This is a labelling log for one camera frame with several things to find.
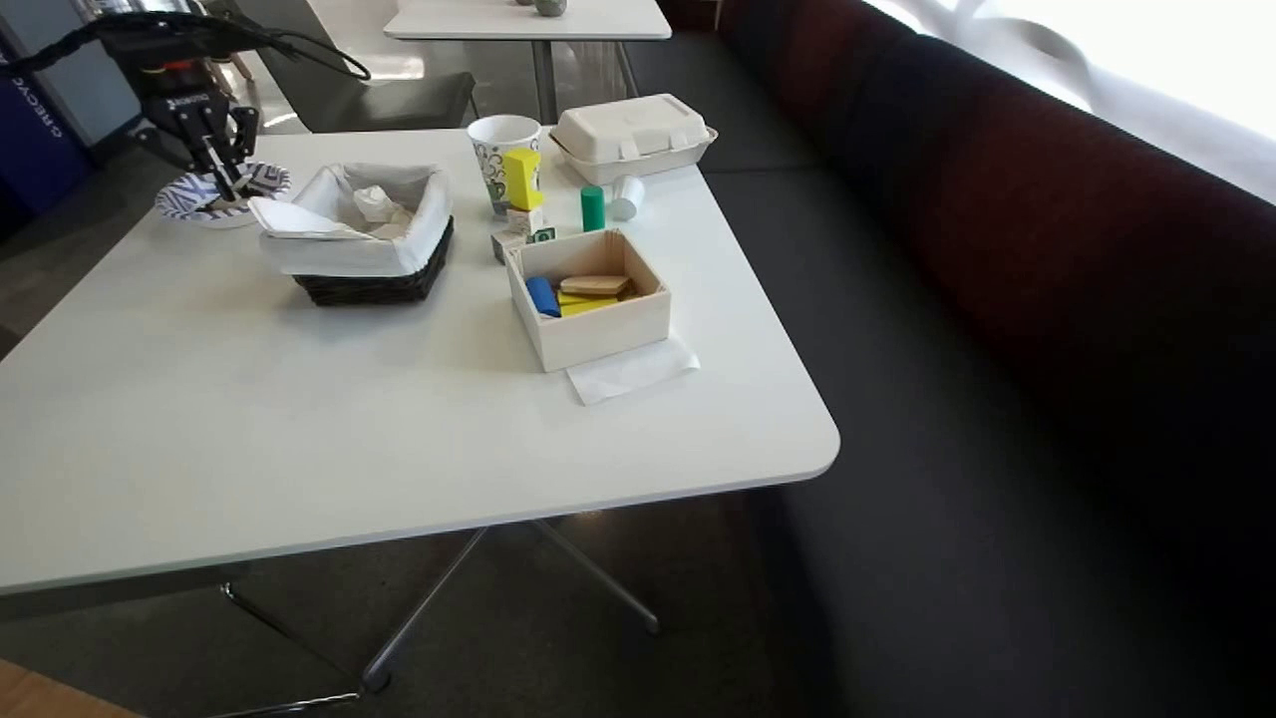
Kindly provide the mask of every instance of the white lid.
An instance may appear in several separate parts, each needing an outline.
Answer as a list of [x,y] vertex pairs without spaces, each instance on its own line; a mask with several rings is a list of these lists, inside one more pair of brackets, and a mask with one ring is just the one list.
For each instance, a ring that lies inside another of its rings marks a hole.
[[636,164],[648,155],[676,155],[714,140],[705,119],[677,98],[636,98],[619,103],[589,103],[564,114],[556,140],[567,155],[589,164]]

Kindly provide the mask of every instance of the yellow sponge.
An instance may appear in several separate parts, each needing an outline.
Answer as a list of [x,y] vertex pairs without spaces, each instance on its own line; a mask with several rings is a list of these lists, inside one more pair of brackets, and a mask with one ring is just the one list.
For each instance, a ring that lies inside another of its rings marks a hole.
[[589,314],[589,310],[603,310],[603,309],[615,309],[619,300],[589,300],[589,296],[567,296],[557,293],[557,310],[564,321],[575,321],[575,314]]
[[518,213],[536,213],[545,204],[543,197],[543,155],[536,147],[503,152],[508,200]]

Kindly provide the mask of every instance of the white cup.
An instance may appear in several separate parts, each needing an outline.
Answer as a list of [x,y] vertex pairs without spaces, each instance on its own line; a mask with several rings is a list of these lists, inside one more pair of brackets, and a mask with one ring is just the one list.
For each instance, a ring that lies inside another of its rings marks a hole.
[[545,128],[531,116],[483,116],[466,128],[478,171],[491,197],[491,213],[503,221],[508,215],[508,175],[503,175],[503,152],[511,147],[536,147]]

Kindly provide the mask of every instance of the tabletop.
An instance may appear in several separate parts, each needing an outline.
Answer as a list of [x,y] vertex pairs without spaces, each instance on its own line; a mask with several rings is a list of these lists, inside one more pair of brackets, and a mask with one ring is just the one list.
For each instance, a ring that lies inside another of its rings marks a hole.
[[539,18],[518,0],[401,0],[389,37],[413,42],[670,42],[656,0],[567,0]]
[[[724,495],[822,475],[842,439],[705,180],[628,229],[701,373],[581,408],[543,377],[462,134],[264,138],[325,164],[434,164],[455,243],[426,305],[312,309],[254,229],[148,215],[0,365],[0,595]],[[577,225],[545,147],[545,215]]]

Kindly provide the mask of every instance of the cardboard box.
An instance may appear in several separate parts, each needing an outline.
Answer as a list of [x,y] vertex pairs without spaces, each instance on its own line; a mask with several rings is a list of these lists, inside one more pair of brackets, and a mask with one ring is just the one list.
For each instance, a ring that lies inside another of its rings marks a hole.
[[[564,373],[603,356],[664,342],[670,334],[670,289],[649,271],[623,232],[567,237],[527,243],[508,257],[511,300],[543,373]],[[536,310],[527,296],[531,277],[632,277],[632,296],[575,321]]]

